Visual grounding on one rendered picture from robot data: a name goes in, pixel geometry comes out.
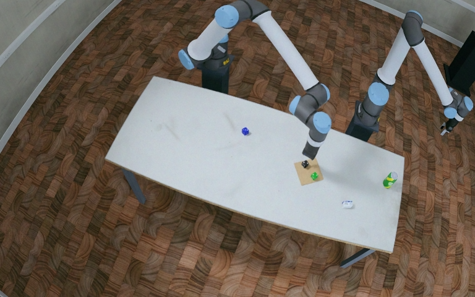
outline white table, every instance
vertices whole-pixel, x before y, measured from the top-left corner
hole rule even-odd
[[[291,114],[154,77],[106,160],[125,169],[142,203],[133,173],[235,212],[364,247],[347,265],[375,250],[391,253],[404,158],[331,130],[317,154],[323,181],[301,186],[294,163],[306,159],[308,132]],[[391,171],[399,181],[385,189]],[[343,209],[344,200],[353,208]]]

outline robotic arm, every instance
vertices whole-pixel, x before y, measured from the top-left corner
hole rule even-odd
[[[463,100],[456,98],[456,93],[454,93],[452,89],[447,88],[442,74],[435,63],[434,57],[432,57],[424,41],[421,30],[422,23],[423,19],[420,13],[409,11],[406,14],[383,67],[378,69],[373,84],[369,88],[368,95],[359,105],[358,111],[356,112],[356,116],[365,126],[374,127],[379,124],[380,113],[388,100],[390,90],[396,82],[396,74],[401,68],[411,47],[414,48],[419,56],[422,65],[426,69],[435,87],[435,91],[439,95],[444,107],[444,115],[450,119],[449,122],[447,122],[447,130],[444,130],[442,135],[446,132],[450,132],[455,126],[454,123],[457,124],[460,122],[472,109],[473,104],[468,97]],[[383,92],[382,87],[385,87],[388,92]]]
[[[303,97],[294,98],[289,109],[292,114],[309,126],[310,132],[303,154],[314,159],[332,124],[327,114],[317,113],[316,110],[330,99],[330,91],[317,80],[266,5],[257,0],[238,0],[220,7],[215,13],[215,19],[198,39],[193,40],[187,48],[178,52],[180,62],[188,70],[201,64],[208,67],[210,61],[214,61],[216,67],[221,66],[220,63],[226,62],[226,57],[220,56],[220,43],[227,42],[228,33],[246,19],[251,19],[260,26],[306,90]]]

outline parquet floor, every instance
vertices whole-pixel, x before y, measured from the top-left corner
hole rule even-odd
[[[475,119],[441,137],[441,105],[411,50],[372,144],[406,159],[393,254],[214,207],[104,161],[156,75],[200,85],[178,51],[224,0],[124,0],[71,54],[0,154],[0,288],[9,296],[475,296]],[[332,98],[345,131],[402,20],[357,0],[264,0]],[[425,32],[442,70],[458,48]],[[288,112],[302,88],[262,31],[230,34],[230,94]]]

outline green and yellow can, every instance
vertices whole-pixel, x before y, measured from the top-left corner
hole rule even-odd
[[[398,174],[393,171],[383,180],[383,186],[389,189],[397,180]]]

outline small white package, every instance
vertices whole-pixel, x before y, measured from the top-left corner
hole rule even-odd
[[[351,207],[353,207],[353,201],[350,200],[345,200],[341,204],[343,204],[344,209],[350,209]]]

